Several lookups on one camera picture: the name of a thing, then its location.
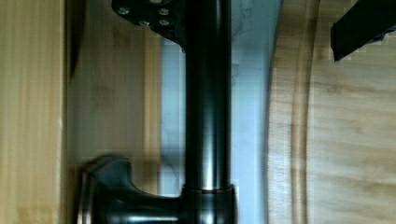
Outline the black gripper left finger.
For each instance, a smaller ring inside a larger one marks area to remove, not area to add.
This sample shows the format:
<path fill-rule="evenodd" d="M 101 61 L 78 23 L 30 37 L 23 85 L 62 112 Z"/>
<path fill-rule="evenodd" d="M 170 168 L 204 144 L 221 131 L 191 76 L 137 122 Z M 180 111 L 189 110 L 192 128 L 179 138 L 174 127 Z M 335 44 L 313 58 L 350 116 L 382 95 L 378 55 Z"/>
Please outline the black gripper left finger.
<path fill-rule="evenodd" d="M 186 50 L 185 0 L 112 0 L 111 6 L 130 23 L 147 26 Z"/>

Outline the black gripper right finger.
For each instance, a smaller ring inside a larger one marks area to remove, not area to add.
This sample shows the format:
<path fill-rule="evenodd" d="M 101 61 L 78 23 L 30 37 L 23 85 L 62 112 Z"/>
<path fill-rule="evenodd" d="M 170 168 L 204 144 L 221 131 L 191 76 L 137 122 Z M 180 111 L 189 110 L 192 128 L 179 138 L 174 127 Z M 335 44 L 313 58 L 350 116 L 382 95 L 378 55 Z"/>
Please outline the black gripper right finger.
<path fill-rule="evenodd" d="M 381 41 L 394 32 L 396 0 L 358 0 L 331 29 L 331 48 L 336 62 L 366 44 Z"/>

